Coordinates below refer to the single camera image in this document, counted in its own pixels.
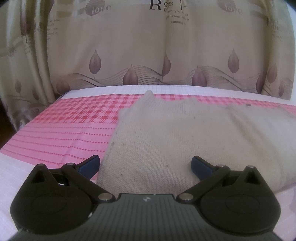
beige knit sweater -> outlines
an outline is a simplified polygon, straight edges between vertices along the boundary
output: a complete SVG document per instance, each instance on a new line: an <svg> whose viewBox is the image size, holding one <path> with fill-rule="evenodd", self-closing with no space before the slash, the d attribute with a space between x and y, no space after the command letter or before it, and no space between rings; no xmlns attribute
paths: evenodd
<svg viewBox="0 0 296 241"><path fill-rule="evenodd" d="M165 101L151 91L120 112L97 184L114 195L177 195L199 182L194 155L233 170L254 165L273 191L296 182L296 117L281 107Z"/></svg>

bed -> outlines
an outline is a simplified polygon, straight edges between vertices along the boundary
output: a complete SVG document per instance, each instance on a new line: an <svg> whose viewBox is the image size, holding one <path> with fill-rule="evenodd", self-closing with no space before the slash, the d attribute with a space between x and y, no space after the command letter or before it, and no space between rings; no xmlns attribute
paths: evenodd
<svg viewBox="0 0 296 241"><path fill-rule="evenodd" d="M115 129L118 110L131 106L147 90L166 100L194 96L210 104L282 106L296 114L290 101L264 95L194 86L111 86L70 91L17 132L0 150L0 240L16 231L10 204L37 163L58 168L97 154L102 159ZM276 193L281 216L274 232L284 241L296 237L296 184Z"/></svg>

beige curtain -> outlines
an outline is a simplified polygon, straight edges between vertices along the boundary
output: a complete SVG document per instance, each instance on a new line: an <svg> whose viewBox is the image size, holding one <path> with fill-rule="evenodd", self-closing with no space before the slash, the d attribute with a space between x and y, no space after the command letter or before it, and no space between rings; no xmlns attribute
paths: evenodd
<svg viewBox="0 0 296 241"><path fill-rule="evenodd" d="M0 97L18 129L69 90L196 85L290 99L283 0L10 0Z"/></svg>

pink bedsheet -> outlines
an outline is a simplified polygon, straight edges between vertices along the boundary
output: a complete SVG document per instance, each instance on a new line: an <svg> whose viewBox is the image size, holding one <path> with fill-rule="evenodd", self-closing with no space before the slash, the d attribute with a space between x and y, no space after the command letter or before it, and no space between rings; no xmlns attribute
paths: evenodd
<svg viewBox="0 0 296 241"><path fill-rule="evenodd" d="M131 106L141 96L109 94L61 99L18 131L0 152L33 165L46 163L48 168L79 163L95 154L102 159L116 127L118 110ZM193 97L210 104L282 106L296 113L296 106L258 100L176 94L156 94L156 97L165 100Z"/></svg>

white bedsheet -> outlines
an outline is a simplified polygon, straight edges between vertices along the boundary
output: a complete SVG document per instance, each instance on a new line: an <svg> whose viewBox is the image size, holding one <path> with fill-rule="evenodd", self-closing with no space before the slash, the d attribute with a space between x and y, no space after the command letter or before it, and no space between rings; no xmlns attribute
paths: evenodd
<svg viewBox="0 0 296 241"><path fill-rule="evenodd" d="M196 86L167 86L167 85L140 85L140 86L111 86L96 87L70 91L64 95L63 99L97 96L103 94L143 94L147 90L152 90L158 94L184 94L221 96L232 98L243 98L253 100L263 100L282 104L291 104L290 101L263 96L258 94L228 91L208 87ZM9 239L16 228L10 216L10 204L21 187L28 174L33 169L33 165L20 160L8 157L0 153L0 240ZM296 184L276 193L276 198L281 205L281 217L274 229L274 232L284 241L292 241L296 237Z"/></svg>

